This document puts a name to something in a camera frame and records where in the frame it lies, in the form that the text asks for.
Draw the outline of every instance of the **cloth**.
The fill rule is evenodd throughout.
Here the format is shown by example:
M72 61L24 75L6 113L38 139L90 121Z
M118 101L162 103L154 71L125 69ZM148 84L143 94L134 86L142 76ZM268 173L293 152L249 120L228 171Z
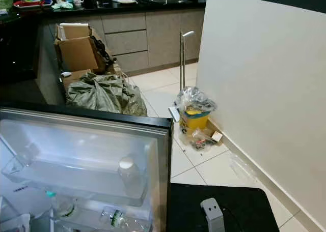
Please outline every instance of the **cloth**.
M117 75L87 73L68 87L67 105L93 110L147 116L137 86Z
M59 8L71 9L71 8L73 8L73 5L72 5L72 3L69 3L69 2L61 2L61 3L55 3L51 7L53 9L59 9Z

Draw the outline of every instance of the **open cardboard box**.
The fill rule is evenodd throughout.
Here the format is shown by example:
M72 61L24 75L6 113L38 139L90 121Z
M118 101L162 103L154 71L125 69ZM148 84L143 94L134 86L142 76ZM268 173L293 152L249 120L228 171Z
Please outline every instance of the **open cardboard box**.
M105 73L103 57L97 52L95 43L90 36L102 40L95 30L86 23L61 23L57 25L57 37L55 39L57 59L59 65L62 65L64 61L71 72L71 76L62 78L66 90L69 84L79 81L79 78L87 72ZM114 73L114 67L109 68L109 71Z

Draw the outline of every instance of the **refrigerator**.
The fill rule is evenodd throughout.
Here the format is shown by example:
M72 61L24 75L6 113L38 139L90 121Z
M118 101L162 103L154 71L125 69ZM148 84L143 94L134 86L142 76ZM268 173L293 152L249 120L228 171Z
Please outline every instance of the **refrigerator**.
M1 103L0 196L13 214L50 224L30 231L124 231L105 209L166 231L172 139L172 119ZM49 192L72 198L76 213L56 215ZM2 211L0 222L13 217Z

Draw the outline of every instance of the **bowl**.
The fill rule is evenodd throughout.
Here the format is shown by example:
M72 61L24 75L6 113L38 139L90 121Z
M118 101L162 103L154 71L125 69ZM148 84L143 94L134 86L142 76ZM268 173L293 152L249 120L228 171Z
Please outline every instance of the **bowl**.
M0 0L0 9L9 9L12 7L14 0Z

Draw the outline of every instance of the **bottle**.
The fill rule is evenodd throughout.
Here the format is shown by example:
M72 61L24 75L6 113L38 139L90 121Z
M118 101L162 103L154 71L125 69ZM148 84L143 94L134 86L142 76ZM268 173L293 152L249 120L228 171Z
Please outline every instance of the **bottle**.
M123 181L128 196L132 197L142 192L141 174L131 157L124 157L119 161L118 174Z
M47 191L46 195L51 198L52 208L59 217L69 217L75 210L75 203L72 197L57 195Z
M110 223L114 228L120 228L124 232L147 232L151 227L149 221L127 217L122 211L113 207L104 207L100 222Z

